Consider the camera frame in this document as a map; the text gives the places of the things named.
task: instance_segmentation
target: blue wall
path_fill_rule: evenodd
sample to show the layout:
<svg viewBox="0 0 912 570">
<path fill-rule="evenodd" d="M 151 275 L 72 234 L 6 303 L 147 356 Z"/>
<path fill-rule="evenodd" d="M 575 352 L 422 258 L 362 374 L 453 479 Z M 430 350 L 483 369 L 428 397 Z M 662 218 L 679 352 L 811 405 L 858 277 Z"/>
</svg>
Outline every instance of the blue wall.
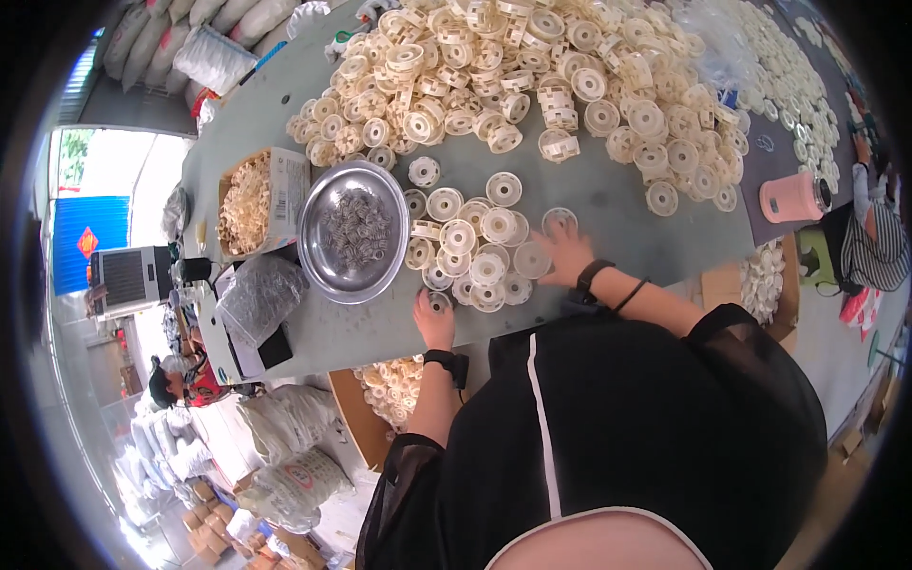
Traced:
<svg viewBox="0 0 912 570">
<path fill-rule="evenodd" d="M 54 207 L 54 295 L 88 289 L 88 259 L 79 251 L 79 238 L 88 227 L 98 239 L 95 251 L 127 247 L 130 197 L 59 198 Z"/>
</svg>

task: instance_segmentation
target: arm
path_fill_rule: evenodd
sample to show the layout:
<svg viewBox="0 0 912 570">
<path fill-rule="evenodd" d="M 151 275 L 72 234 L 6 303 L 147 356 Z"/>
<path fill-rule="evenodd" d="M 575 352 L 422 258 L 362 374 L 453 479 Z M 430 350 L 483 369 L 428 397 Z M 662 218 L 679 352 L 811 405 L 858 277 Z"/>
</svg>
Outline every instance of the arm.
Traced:
<svg viewBox="0 0 912 570">
<path fill-rule="evenodd" d="M 447 307 L 442 315 L 434 313 L 430 308 L 428 290 L 421 289 L 415 297 L 412 316 L 428 350 L 452 351 L 456 326 L 451 308 Z M 409 433 L 431 438 L 445 448 L 455 415 L 452 390 L 452 375 L 439 362 L 426 363 L 421 377 L 421 393 L 409 420 Z"/>
<path fill-rule="evenodd" d="M 552 223 L 551 233 L 553 240 L 532 231 L 533 239 L 554 263 L 554 272 L 539 279 L 539 283 L 575 287 L 580 273 L 595 260 L 589 239 L 580 237 L 572 224 L 562 229 Z M 614 267 L 607 267 L 596 274 L 590 292 L 605 305 L 615 307 L 630 295 L 638 283 L 639 279 Z M 686 337 L 706 313 L 690 301 L 647 283 L 621 308 L 620 315 L 626 319 L 655 323 L 677 337 Z"/>
</svg>

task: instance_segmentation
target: green stool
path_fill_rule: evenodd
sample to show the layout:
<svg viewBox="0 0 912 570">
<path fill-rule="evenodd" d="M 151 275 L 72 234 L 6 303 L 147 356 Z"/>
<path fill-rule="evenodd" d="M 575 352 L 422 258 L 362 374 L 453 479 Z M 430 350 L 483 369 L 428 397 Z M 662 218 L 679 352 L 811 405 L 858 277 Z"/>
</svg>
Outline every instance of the green stool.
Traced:
<svg viewBox="0 0 912 570">
<path fill-rule="evenodd" d="M 801 285 L 831 285 L 836 282 L 824 230 L 817 226 L 802 228 L 795 235 L 798 246 L 798 275 Z"/>
</svg>

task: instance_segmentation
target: hand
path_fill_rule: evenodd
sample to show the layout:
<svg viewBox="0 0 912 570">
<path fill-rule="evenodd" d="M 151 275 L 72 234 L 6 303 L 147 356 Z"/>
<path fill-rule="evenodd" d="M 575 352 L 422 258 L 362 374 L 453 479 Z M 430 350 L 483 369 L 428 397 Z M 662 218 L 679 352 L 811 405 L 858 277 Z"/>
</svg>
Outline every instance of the hand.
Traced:
<svg viewBox="0 0 912 570">
<path fill-rule="evenodd" d="M 538 242 L 551 257 L 554 271 L 545 275 L 538 282 L 542 285 L 562 285 L 576 287 L 576 279 L 583 273 L 586 266 L 595 261 L 592 255 L 592 245 L 588 236 L 580 236 L 576 224 L 568 221 L 566 228 L 562 228 L 555 220 L 549 223 L 552 239 L 541 235 L 535 230 L 531 231 L 532 239 Z"/>
<path fill-rule="evenodd" d="M 456 323 L 453 321 L 453 310 L 450 307 L 443 309 L 439 315 L 430 308 L 428 289 L 424 288 L 415 295 L 415 306 L 411 311 L 415 325 L 424 338 L 428 350 L 453 350 L 453 337 L 456 334 Z"/>
<path fill-rule="evenodd" d="M 871 164 L 871 148 L 867 146 L 865 137 L 861 136 L 860 132 L 857 132 L 852 137 L 852 141 L 855 143 L 855 154 L 858 155 L 858 161 L 865 166 L 869 166 Z"/>
</svg>

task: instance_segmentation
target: white stripe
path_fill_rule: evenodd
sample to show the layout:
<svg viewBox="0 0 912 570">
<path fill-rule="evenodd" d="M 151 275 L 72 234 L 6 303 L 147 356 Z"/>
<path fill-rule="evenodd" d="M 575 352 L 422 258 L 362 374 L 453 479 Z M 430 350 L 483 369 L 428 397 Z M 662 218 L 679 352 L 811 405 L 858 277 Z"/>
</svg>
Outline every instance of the white stripe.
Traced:
<svg viewBox="0 0 912 570">
<path fill-rule="evenodd" d="M 529 337 L 529 380 L 532 382 L 532 393 L 535 395 L 535 410 L 538 412 L 538 427 L 542 432 L 542 451 L 544 453 L 544 483 L 548 490 L 548 506 L 551 519 L 561 517 L 561 497 L 557 490 L 557 471 L 554 469 L 554 452 L 551 448 L 551 432 L 548 430 L 548 418 L 544 415 L 542 389 L 538 385 L 538 374 L 535 372 L 535 333 Z"/>
</svg>

